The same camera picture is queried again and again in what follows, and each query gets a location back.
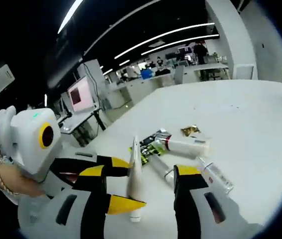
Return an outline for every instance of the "blue object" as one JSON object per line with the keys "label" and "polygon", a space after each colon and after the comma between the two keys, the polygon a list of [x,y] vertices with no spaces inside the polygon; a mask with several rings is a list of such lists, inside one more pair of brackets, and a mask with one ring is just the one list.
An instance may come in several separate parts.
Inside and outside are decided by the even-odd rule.
{"label": "blue object", "polygon": [[142,70],[141,76],[142,76],[142,79],[144,79],[144,80],[151,78],[152,77],[152,70],[150,70],[150,69]]}

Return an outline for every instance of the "computer monitor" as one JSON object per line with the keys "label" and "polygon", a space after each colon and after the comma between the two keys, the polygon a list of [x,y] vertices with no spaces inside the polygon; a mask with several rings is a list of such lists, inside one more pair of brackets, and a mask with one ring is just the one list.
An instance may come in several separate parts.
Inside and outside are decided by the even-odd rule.
{"label": "computer monitor", "polygon": [[185,47],[179,47],[178,48],[179,53],[181,54],[188,54],[192,53],[191,47],[185,46]]}
{"label": "computer monitor", "polygon": [[87,76],[84,76],[68,89],[73,112],[79,112],[94,107]]}
{"label": "computer monitor", "polygon": [[187,61],[179,61],[179,66],[189,66],[189,63]]}

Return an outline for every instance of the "gold wrapper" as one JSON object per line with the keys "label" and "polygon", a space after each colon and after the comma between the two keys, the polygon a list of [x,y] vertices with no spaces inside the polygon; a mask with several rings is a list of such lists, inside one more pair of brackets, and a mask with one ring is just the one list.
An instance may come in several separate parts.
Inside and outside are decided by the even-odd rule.
{"label": "gold wrapper", "polygon": [[201,132],[196,125],[192,125],[190,127],[182,128],[181,131],[186,137],[188,137],[191,133],[197,133],[197,132],[200,133]]}

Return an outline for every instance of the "pink screen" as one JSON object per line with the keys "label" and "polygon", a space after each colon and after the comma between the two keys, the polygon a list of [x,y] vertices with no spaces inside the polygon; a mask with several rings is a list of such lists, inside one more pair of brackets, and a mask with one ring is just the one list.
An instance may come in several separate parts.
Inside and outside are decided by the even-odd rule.
{"label": "pink screen", "polygon": [[87,77],[82,78],[69,88],[68,94],[71,100],[73,111],[81,111],[93,106]]}

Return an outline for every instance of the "white wall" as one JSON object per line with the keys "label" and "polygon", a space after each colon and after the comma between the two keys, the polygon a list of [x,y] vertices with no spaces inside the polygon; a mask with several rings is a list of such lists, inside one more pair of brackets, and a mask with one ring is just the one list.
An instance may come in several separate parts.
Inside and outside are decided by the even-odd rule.
{"label": "white wall", "polygon": [[242,79],[242,67],[254,67],[252,79],[258,79],[256,57],[247,29],[230,0],[206,0],[206,9],[224,41],[229,70],[233,79]]}
{"label": "white wall", "polygon": [[282,82],[282,38],[275,26],[254,0],[241,18],[254,46],[259,79]]}
{"label": "white wall", "polygon": [[208,39],[205,40],[207,51],[209,55],[213,55],[214,52],[217,53],[218,56],[226,56],[227,52],[225,51],[225,43],[223,39]]}

